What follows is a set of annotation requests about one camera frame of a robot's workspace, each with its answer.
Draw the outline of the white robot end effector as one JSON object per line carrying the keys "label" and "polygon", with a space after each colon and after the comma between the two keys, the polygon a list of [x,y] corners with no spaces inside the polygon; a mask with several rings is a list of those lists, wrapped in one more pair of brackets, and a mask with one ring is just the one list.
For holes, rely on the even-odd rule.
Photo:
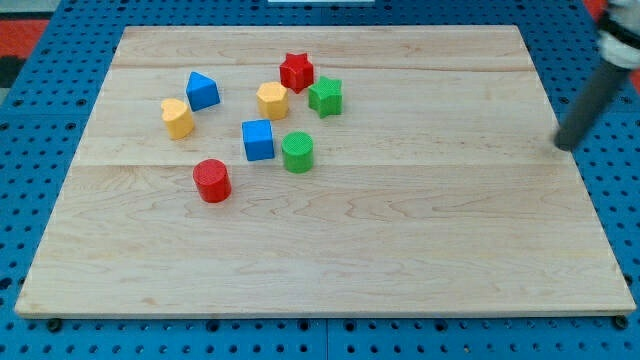
{"label": "white robot end effector", "polygon": [[597,27],[602,58],[623,69],[638,69],[639,0],[610,0]]}

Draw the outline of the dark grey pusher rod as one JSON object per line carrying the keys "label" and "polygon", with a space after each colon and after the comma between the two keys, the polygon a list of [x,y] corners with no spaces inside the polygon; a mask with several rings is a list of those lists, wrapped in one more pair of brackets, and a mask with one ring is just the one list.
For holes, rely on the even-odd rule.
{"label": "dark grey pusher rod", "polygon": [[613,100],[630,70],[602,60],[553,137],[562,151],[573,151]]}

